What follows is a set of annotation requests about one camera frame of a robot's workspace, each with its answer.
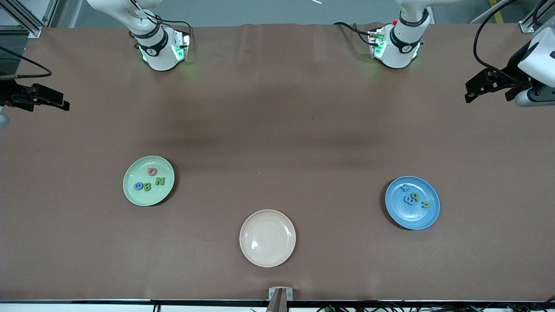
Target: black cable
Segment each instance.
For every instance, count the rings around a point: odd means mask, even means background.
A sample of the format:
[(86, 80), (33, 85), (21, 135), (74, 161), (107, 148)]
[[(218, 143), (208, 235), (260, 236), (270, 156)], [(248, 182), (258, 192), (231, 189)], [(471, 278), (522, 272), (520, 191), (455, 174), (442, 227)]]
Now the black cable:
[(484, 61), (482, 61), (482, 59), (478, 56), (478, 52), (477, 52), (477, 45), (478, 45), (478, 38), (480, 37), (480, 33), (482, 32), (482, 29), (484, 28), (484, 26), (486, 25), (486, 23), (499, 11), (501, 11), (501, 9), (503, 9), (504, 7), (507, 7), (509, 4), (512, 4), (514, 2), (516, 2), (518, 0), (509, 0), (508, 2), (505, 2), (504, 4), (500, 5), (497, 9), (495, 9), (493, 12), (490, 13), (490, 15), (488, 15), (488, 17), (486, 17), (486, 19), (484, 19), (484, 21), (482, 22), (482, 24), (480, 24), (480, 27), (478, 28), (478, 31), (476, 32), (476, 36), (474, 37), (474, 45), (473, 45), (473, 49), (472, 52), (474, 53), (474, 58), (476, 59), (476, 61), (478, 61), (478, 63), (484, 65), (485, 67), (498, 72), (499, 74), (505, 76), (506, 78), (508, 78), (509, 80), (511, 80), (512, 82), (515, 82), (517, 84), (520, 84), (521, 82), (514, 79), (513, 77), (509, 76), (508, 74), (506, 74), (505, 72), (503, 72), (502, 70), (500, 70), (499, 68), (490, 65)]
[(147, 19), (148, 19), (149, 21), (151, 21), (152, 24), (154, 24), (154, 25), (163, 24), (163, 23), (162, 23), (162, 18), (160, 18), (160, 16), (158, 16), (158, 15), (152, 16), (152, 15), (148, 14), (147, 12), (145, 12), (143, 9), (141, 9), (141, 8), (137, 5), (136, 0), (129, 0), (129, 1), (131, 1), (131, 3), (133, 4), (133, 6), (134, 6), (135, 8), (137, 8), (137, 10), (139, 10), (139, 11), (143, 12), (144, 14), (146, 14), (146, 15), (147, 15)]
[(17, 54), (17, 53), (14, 52), (14, 51), (8, 50), (8, 49), (6, 49), (5, 47), (1, 47), (1, 46), (0, 46), (0, 49), (3, 50), (3, 51), (5, 51), (5, 52), (7, 52), (7, 53), (9, 53), (9, 54), (11, 54), (11, 55), (13, 55), (13, 56), (15, 56), (15, 57), (17, 57), (17, 58), (24, 59), (25, 61), (27, 61), (27, 62), (29, 62), (29, 63), (31, 63), (31, 64), (37, 66), (37, 67), (40, 67), (40, 68), (44, 69), (44, 70), (47, 72), (46, 74), (17, 75), (17, 79), (21, 79), (21, 78), (43, 78), (43, 77), (48, 77), (48, 76), (51, 76), (51, 75), (52, 75), (52, 71), (51, 71), (50, 69), (48, 69), (48, 68), (46, 68), (46, 67), (40, 65), (39, 63), (37, 63), (37, 62), (35, 62), (35, 61), (31, 60), (31, 59), (28, 59), (28, 58), (26, 58), (26, 57), (24, 57), (24, 56), (22, 56), (22, 55), (19, 55), (19, 54)]
[(162, 309), (162, 305), (158, 301), (155, 301), (154, 307), (152, 308), (152, 312), (160, 312), (161, 309)]
[(545, 10), (543, 10), (543, 12), (540, 15), (538, 15), (538, 18), (542, 18), (542, 16), (545, 13), (547, 13), (547, 11), (549, 11), (549, 9), (551, 9), (551, 7), (553, 7), (554, 5), (555, 5), (555, 2), (551, 2), (551, 4)]
[(484, 311), (484, 310), (486, 310), (487, 308), (489, 308), (490, 305), (492, 305), (492, 304), (493, 304), (493, 302), (489, 303), (488, 305), (486, 305), (485, 307), (483, 307), (483, 308), (480, 309), (480, 310), (481, 310), (481, 311)]
[(419, 306), (418, 308), (416, 308), (416, 312), (420, 312), (420, 309), (422, 308), (437, 308), (437, 310), (434, 310), (433, 312), (470, 312), (470, 309), (468, 308), (455, 308), (454, 306), (451, 306), (451, 305), (435, 305), (435, 304), (427, 304), (427, 305)]
[[(344, 22), (333, 23), (333, 25), (345, 26), (345, 27), (347, 27), (348, 29), (350, 29), (350, 30), (352, 30), (352, 31), (354, 31), (354, 32), (357, 32), (357, 33), (359, 33), (359, 34), (366, 34), (366, 35), (368, 35), (367, 32), (363, 32), (363, 31), (360, 31), (360, 30), (358, 30), (358, 29), (355, 29), (355, 28), (353, 28), (351, 25), (349, 25), (349, 24), (347, 24), (347, 23), (344, 23)], [(375, 31), (375, 30), (378, 29), (378, 28), (371, 29), (371, 30), (369, 30), (369, 32)]]
[(189, 28), (193, 29), (193, 28), (191, 27), (191, 24), (189, 24), (189, 23), (187, 23), (187, 22), (185, 22), (185, 21), (170, 21), (170, 20), (168, 20), (168, 19), (162, 19), (162, 21), (163, 21), (163, 22), (166, 22), (166, 23), (182, 23), (182, 24), (187, 25)]
[(544, 4), (547, 3), (547, 0), (541, 0), (538, 5), (536, 6), (536, 8), (534, 9), (534, 13), (532, 14), (532, 19), (534, 20), (534, 24), (536, 24), (537, 26), (541, 26), (543, 25), (543, 23), (540, 23), (538, 21), (538, 11), (539, 8), (543, 7)]
[(352, 26), (353, 26), (353, 28), (355, 29), (356, 34), (359, 35), (359, 38), (362, 40), (362, 42), (368, 44), (369, 46), (373, 46), (373, 47), (377, 47), (377, 46), (378, 46), (377, 43), (372, 43), (372, 42), (368, 42), (368, 41), (364, 40), (364, 38), (363, 38), (362, 35), (360, 34), (359, 29), (356, 28), (356, 23), (354, 23)]

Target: brown table surface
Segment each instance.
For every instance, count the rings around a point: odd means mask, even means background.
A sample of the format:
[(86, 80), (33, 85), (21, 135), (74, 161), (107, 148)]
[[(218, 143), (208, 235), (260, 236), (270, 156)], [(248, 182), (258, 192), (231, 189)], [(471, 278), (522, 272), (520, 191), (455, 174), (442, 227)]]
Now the brown table surface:
[[(4, 110), (1, 298), (257, 299), (276, 285), (303, 300), (548, 298), (555, 108), (503, 92), (464, 102), (482, 69), (476, 29), (431, 26), (419, 57), (393, 70), (337, 26), (199, 28), (191, 62), (169, 72), (149, 69), (126, 29), (45, 29), (25, 55), (54, 74), (21, 83), (72, 106)], [(488, 25), (480, 53), (502, 67), (528, 39)], [(122, 179), (151, 154), (179, 179), (142, 208)], [(432, 227), (386, 216), (402, 175), (438, 191)], [(297, 232), (275, 268), (239, 248), (260, 209)]]

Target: wire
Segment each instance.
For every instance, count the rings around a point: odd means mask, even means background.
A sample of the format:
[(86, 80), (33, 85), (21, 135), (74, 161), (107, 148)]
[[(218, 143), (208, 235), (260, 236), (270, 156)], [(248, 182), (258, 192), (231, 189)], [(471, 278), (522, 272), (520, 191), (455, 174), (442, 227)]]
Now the wire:
[(536, 6), (536, 8), (534, 9), (534, 13), (532, 14), (532, 18), (533, 18), (533, 20), (534, 20), (534, 24), (536, 24), (537, 26), (543, 25), (543, 23), (540, 23), (540, 22), (538, 21), (538, 11), (539, 11), (539, 8), (543, 7), (543, 5), (546, 4), (546, 3), (547, 3), (547, 0), (541, 0), (541, 1), (538, 3), (538, 5)]
[(26, 57), (24, 57), (24, 56), (22, 56), (22, 55), (19, 55), (19, 54), (17, 54), (17, 53), (14, 52), (14, 51), (8, 50), (8, 49), (6, 49), (5, 47), (1, 47), (1, 46), (0, 46), (0, 49), (3, 50), (3, 51), (5, 51), (5, 52), (7, 52), (7, 53), (9, 53), (9, 54), (11, 54), (11, 55), (13, 55), (13, 56), (15, 56), (15, 57), (17, 57), (17, 58), (24, 59), (25, 61), (27, 61), (27, 62), (29, 62), (29, 63), (31, 63), (31, 64), (37, 66), (37, 67), (40, 67), (40, 68), (44, 69), (44, 70), (47, 72), (46, 74), (17, 75), (17, 79), (21, 79), (21, 78), (42, 78), (42, 77), (48, 77), (48, 76), (51, 76), (51, 75), (52, 75), (52, 71), (51, 71), (50, 69), (48, 69), (48, 68), (46, 68), (46, 67), (40, 65), (39, 63), (37, 63), (37, 62), (35, 62), (35, 61), (31, 60), (31, 59), (28, 59), (28, 58), (26, 58)]
[(360, 31), (360, 30), (356, 27), (356, 23), (354, 23), (352, 26), (350, 26), (349, 24), (344, 23), (344, 22), (337, 22), (337, 23), (334, 23), (334, 25), (345, 26), (345, 27), (347, 27), (348, 29), (350, 29), (350, 30), (356, 32), (356, 34), (359, 35), (359, 38), (360, 38), (364, 43), (368, 44), (369, 46), (373, 46), (373, 47), (377, 47), (377, 46), (378, 46), (377, 43), (370, 43), (370, 42), (364, 40), (364, 38), (362, 37), (362, 35), (368, 36), (368, 32), (375, 31), (376, 29), (381, 28), (381, 27), (373, 28), (373, 29), (368, 30), (367, 32), (363, 32), (363, 31)]
[(486, 310), (487, 308), (489, 308), (490, 305), (492, 305), (492, 304), (493, 304), (493, 302), (489, 303), (488, 305), (486, 305), (485, 307), (483, 307), (483, 308), (480, 309), (480, 310), (481, 310), (481, 311), (484, 311), (484, 310)]
[(152, 312), (160, 312), (160, 310), (162, 310), (162, 305), (160, 304), (160, 302), (155, 301), (154, 307), (152, 308)]
[[(359, 34), (368, 34), (367, 32), (362, 32), (362, 31), (360, 31), (360, 30), (354, 28), (353, 26), (351, 26), (351, 25), (349, 25), (349, 24), (347, 24), (347, 23), (344, 23), (344, 22), (337, 22), (337, 23), (334, 23), (334, 25), (345, 26), (345, 27), (347, 27), (348, 29), (350, 29), (350, 30), (352, 30), (352, 31), (354, 31), (354, 32), (358, 32)], [(371, 30), (369, 30), (369, 32), (375, 31), (375, 30), (378, 29), (378, 28), (371, 29)]]
[(377, 46), (378, 46), (377, 43), (371, 43), (371, 42), (368, 42), (368, 41), (364, 40), (364, 38), (363, 38), (362, 35), (360, 34), (359, 29), (356, 28), (356, 23), (354, 23), (352, 26), (353, 26), (353, 28), (355, 29), (356, 34), (359, 35), (359, 38), (362, 40), (362, 42), (368, 44), (369, 46), (373, 46), (373, 47), (377, 47)]
[(170, 20), (167, 20), (167, 19), (162, 19), (159, 15), (156, 15), (156, 14), (152, 16), (151, 14), (148, 14), (145, 10), (143, 10), (140, 6), (138, 6), (136, 0), (129, 0), (129, 1), (131, 1), (131, 3), (135, 6), (135, 8), (137, 8), (137, 10), (143, 12), (147, 16), (148, 20), (151, 21), (153, 24), (155, 24), (155, 25), (162, 24), (162, 25), (170, 26), (170, 24), (168, 24), (168, 23), (182, 23), (182, 24), (185, 24), (189, 27), (189, 29), (191, 31), (191, 34), (193, 33), (193, 28), (192, 28), (191, 24), (189, 24), (185, 21), (170, 21)]
[(550, 4), (545, 10), (543, 10), (543, 12), (542, 12), (540, 15), (538, 15), (538, 18), (542, 18), (542, 16), (543, 16), (549, 9), (551, 9), (551, 7), (553, 7), (553, 5), (555, 5), (555, 2), (551, 2), (551, 4)]
[(480, 33), (482, 32), (482, 29), (484, 28), (484, 26), (486, 25), (486, 23), (499, 11), (501, 11), (501, 9), (503, 9), (504, 7), (507, 7), (509, 4), (512, 4), (514, 2), (517, 2), (518, 0), (509, 0), (508, 2), (505, 2), (504, 4), (500, 5), (497, 9), (493, 10), (493, 12), (490, 13), (490, 15), (488, 15), (486, 17), (486, 19), (484, 19), (484, 21), (482, 22), (482, 24), (480, 24), (480, 27), (478, 28), (478, 31), (476, 32), (476, 36), (474, 37), (474, 45), (472, 48), (472, 52), (474, 53), (474, 58), (476, 59), (476, 61), (478, 61), (478, 63), (484, 65), (485, 67), (498, 72), (499, 74), (505, 76), (506, 78), (508, 78), (510, 81), (515, 82), (517, 84), (521, 84), (520, 81), (514, 79), (513, 77), (509, 76), (508, 74), (506, 74), (504, 71), (500, 70), (499, 68), (490, 65), (484, 61), (482, 61), (482, 59), (478, 56), (478, 52), (477, 52), (477, 45), (478, 45), (478, 38), (480, 37)]

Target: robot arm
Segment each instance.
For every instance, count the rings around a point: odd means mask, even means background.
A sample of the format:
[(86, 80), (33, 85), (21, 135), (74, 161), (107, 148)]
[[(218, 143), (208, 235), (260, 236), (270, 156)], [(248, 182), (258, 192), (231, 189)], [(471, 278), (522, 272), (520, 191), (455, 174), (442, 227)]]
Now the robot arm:
[(162, 26), (147, 10), (162, 0), (87, 0), (95, 10), (122, 22), (139, 43), (143, 60), (156, 71), (167, 71), (184, 61), (189, 50), (189, 34)]
[(446, 5), (461, 0), (395, 0), (401, 7), (399, 20), (378, 29), (370, 42), (373, 57), (391, 68), (407, 66), (420, 47), (420, 41), (430, 24), (429, 6)]

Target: metal frame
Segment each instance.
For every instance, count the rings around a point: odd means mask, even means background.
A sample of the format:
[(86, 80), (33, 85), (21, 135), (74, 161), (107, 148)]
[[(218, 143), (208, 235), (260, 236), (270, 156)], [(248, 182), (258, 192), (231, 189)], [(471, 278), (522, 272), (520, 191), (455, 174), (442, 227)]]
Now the metal frame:
[(494, 5), (493, 7), (489, 8), (488, 10), (486, 10), (485, 12), (483, 12), (482, 14), (478, 15), (475, 19), (471, 20), (470, 23), (476, 23), (478, 21), (480, 21), (481, 19), (483, 19), (484, 17), (488, 16), (491, 12), (493, 12), (495, 9), (497, 9), (498, 7), (502, 6), (504, 3), (506, 3), (509, 0), (501, 0), (499, 2), (497, 2), (496, 5)]
[(34, 15), (19, 0), (0, 0), (0, 8), (4, 9), (19, 25), (11, 27), (0, 27), (0, 31), (7, 33), (29, 32), (29, 38), (38, 38), (42, 27), (52, 24), (60, 0), (50, 0), (42, 19)]
[(433, 7), (427, 7), (428, 13), (430, 14), (430, 24), (436, 23), (436, 12), (433, 11)]
[[(555, 4), (555, 0), (551, 0), (546, 2), (543, 6), (541, 6), (538, 10), (538, 19), (541, 18), (551, 7)], [(534, 14), (534, 10), (532, 10), (522, 21), (518, 22), (518, 25), (521, 28), (523, 33), (533, 33), (534, 32), (534, 20), (532, 15)]]

